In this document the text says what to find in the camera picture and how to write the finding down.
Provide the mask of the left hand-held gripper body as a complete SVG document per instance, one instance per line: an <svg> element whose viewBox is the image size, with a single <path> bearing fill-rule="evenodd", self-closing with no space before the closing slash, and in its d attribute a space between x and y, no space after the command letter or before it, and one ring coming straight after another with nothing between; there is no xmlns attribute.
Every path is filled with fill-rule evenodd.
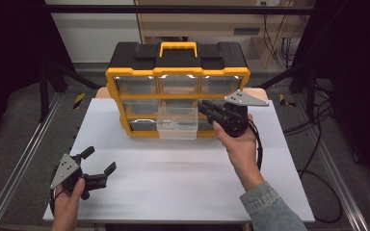
<svg viewBox="0 0 370 231"><path fill-rule="evenodd" d="M75 156L65 154L57 165L50 189L54 190L57 186L62 185L71 193L80 178L85 180L85 189L81 195L83 200L90 197L90 191L104 189L107 185L109 169L106 168L102 173L94 175L84 173L81 168L81 161L86 160L89 156L89 153L81 153Z"/></svg>

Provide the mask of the yellow black hazard tape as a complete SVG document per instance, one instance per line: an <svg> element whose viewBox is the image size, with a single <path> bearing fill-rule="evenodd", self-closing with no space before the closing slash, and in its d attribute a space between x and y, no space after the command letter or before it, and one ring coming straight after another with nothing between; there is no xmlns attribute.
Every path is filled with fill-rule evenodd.
<svg viewBox="0 0 370 231"><path fill-rule="evenodd" d="M279 104L281 106L286 106L286 107L291 107L291 108L297 107L296 103L287 102L286 99L285 99L285 97L284 97L284 94L280 94L279 95Z"/></svg>
<svg viewBox="0 0 370 231"><path fill-rule="evenodd" d="M75 102L73 104L73 109L78 109L85 97L85 93L79 93L75 99Z"/></svg>

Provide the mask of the clear storage drawer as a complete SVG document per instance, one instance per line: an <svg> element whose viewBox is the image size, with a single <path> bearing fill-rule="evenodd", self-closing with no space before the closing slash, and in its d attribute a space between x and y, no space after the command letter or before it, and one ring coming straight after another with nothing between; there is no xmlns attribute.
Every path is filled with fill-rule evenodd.
<svg viewBox="0 0 370 231"><path fill-rule="evenodd" d="M156 127L162 140L195 140L198 132L198 110L160 107Z"/></svg>

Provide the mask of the person's right hand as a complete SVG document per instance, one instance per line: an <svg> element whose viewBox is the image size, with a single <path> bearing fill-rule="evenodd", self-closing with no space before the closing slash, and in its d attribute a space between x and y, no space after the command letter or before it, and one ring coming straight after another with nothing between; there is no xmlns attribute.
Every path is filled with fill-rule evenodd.
<svg viewBox="0 0 370 231"><path fill-rule="evenodd" d="M247 129L239 138L232 138L218 122L214 121L212 125L244 189L248 191L263 183L256 163L256 136L251 129Z"/></svg>

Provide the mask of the black metal stand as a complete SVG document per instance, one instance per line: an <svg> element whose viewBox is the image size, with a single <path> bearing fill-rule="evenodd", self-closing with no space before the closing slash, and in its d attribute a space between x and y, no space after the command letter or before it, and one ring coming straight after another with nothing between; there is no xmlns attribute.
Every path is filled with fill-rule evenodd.
<svg viewBox="0 0 370 231"><path fill-rule="evenodd" d="M304 63L295 64L270 80L258 85L258 87L265 90L287 77L293 78L289 87L292 93L300 93L303 89L306 89L305 114L313 122L315 120L316 71L310 65Z"/></svg>
<svg viewBox="0 0 370 231"><path fill-rule="evenodd" d="M45 69L54 69L60 72L60 75L53 77L47 77L45 75ZM65 92L67 90L67 84L63 76L69 76L77 82L83 84L84 86L93 89L99 90L100 85L84 78L83 76L76 73L75 70L64 67L58 63L42 63L39 68L39 82L40 82L40 122L43 122L49 114L49 101L48 101L48 82L51 83L52 87L56 92Z"/></svg>

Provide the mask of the person's left hand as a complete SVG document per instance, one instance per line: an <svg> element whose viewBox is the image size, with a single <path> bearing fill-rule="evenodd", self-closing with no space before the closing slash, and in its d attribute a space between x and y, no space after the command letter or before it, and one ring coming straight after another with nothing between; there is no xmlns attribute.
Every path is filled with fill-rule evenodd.
<svg viewBox="0 0 370 231"><path fill-rule="evenodd" d="M80 178L73 188L71 195L65 192L62 185L56 187L55 212L56 221L76 221L79 209L79 200L85 189L85 180Z"/></svg>

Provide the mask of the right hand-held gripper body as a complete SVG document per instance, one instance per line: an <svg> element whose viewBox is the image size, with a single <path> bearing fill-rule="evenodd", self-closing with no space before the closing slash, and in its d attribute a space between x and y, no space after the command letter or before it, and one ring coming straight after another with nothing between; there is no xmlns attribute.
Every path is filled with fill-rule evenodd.
<svg viewBox="0 0 370 231"><path fill-rule="evenodd" d="M232 138L241 137L249 128L248 107L268 107L269 103L262 95L251 95L237 90L224 98L222 120L219 123Z"/></svg>

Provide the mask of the aluminium frame rail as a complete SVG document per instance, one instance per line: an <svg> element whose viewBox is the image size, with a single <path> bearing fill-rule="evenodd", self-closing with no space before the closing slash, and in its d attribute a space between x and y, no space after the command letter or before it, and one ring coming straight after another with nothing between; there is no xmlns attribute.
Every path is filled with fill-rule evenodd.
<svg viewBox="0 0 370 231"><path fill-rule="evenodd" d="M13 195L23 178L23 175L35 156L35 153L37 152L47 128L49 127L54 114L56 114L59 103L63 97L64 95L62 93L55 92L53 94L46 118L38 124L33 136L29 139L3 190L0 192L0 220L6 212Z"/></svg>
<svg viewBox="0 0 370 231"><path fill-rule="evenodd" d="M304 98L298 94L293 95L298 109L300 110L303 118L311 122L310 119L305 114L305 101ZM340 204L343 208L348 221L350 222L354 231L370 231L367 222L360 211L357 203L351 193L348 185L344 181L344 178L333 161L330 152L327 149L323 139L322 132L320 129L320 121L318 118L315 118L316 124L309 128L311 137L315 143L314 152L319 153L319 158L323 164L323 167L326 171L327 176L330 179L330 185L335 191L337 197L339 198Z"/></svg>

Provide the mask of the black horizontal bar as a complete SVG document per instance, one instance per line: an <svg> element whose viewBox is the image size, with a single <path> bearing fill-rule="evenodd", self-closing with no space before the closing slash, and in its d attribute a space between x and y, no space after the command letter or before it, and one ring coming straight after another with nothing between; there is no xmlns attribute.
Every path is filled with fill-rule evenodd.
<svg viewBox="0 0 370 231"><path fill-rule="evenodd" d="M310 15L319 12L311 7L230 7L194 5L47 5L51 13L193 13L193 14L286 14Z"/></svg>

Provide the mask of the yellow black organizer cabinet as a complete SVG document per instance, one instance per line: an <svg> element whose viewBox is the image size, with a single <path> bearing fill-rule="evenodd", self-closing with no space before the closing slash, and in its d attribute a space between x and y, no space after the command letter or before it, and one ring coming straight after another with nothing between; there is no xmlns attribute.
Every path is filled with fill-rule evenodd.
<svg viewBox="0 0 370 231"><path fill-rule="evenodd" d="M163 41L156 44L120 42L106 70L107 88L119 109L119 121L130 137L159 138L156 132L132 132L120 113L122 106L117 100L114 79L118 76L161 75L225 76L242 77L242 90L251 77L244 54L237 42L200 44L194 41ZM197 138L211 137L213 128L205 115L198 111Z"/></svg>

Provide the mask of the black curtain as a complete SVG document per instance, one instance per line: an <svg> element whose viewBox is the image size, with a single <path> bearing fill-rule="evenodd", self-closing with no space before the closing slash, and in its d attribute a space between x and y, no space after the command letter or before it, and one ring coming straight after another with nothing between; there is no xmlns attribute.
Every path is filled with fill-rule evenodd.
<svg viewBox="0 0 370 231"><path fill-rule="evenodd" d="M73 69L49 12L34 10L45 0L0 0L0 120L10 95L39 81L46 61Z"/></svg>
<svg viewBox="0 0 370 231"><path fill-rule="evenodd" d="M356 154L370 166L370 0L315 0L297 61L332 82L332 105Z"/></svg>

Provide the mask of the light wooden furniture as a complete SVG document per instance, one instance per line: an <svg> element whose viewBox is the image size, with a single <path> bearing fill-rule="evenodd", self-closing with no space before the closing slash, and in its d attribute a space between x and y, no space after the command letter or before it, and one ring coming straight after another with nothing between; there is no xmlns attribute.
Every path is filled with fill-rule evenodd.
<svg viewBox="0 0 370 231"><path fill-rule="evenodd" d="M194 5L230 7L313 7L316 0L134 0L141 5ZM278 57L284 38L299 38L305 29L306 15L140 13L144 42L154 38L245 37L251 40L257 59L264 67ZM237 36L235 28L259 28L256 36Z"/></svg>

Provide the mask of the set of clear plastic drawers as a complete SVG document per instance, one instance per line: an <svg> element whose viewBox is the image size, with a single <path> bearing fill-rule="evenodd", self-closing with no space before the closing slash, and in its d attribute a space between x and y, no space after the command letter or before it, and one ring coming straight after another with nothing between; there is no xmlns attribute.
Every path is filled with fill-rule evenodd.
<svg viewBox="0 0 370 231"><path fill-rule="evenodd" d="M191 125L198 117L197 103L211 100L222 103L223 98L240 89L238 75L197 76L118 76L114 79L120 113L132 132L156 132L158 120L172 118Z"/></svg>

